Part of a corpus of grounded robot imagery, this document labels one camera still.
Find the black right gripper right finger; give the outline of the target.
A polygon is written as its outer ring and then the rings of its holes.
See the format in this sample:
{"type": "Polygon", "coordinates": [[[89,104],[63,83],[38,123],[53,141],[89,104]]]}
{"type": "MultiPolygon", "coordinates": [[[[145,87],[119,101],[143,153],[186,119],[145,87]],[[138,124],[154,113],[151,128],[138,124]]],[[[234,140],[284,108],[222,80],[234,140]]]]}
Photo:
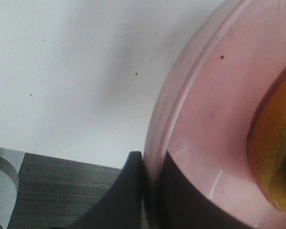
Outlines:
{"type": "Polygon", "coordinates": [[[166,154],[158,186],[161,229],[248,229],[201,194],[166,154]]]}

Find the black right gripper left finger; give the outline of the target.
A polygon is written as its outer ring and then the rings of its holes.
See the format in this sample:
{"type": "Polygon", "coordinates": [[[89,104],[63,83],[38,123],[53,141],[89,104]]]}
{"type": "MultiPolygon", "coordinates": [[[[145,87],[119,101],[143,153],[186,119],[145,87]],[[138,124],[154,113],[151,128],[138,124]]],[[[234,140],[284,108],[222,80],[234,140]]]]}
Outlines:
{"type": "Polygon", "coordinates": [[[130,152],[127,161],[107,193],[70,229],[139,229],[143,186],[141,152],[130,152]]]}

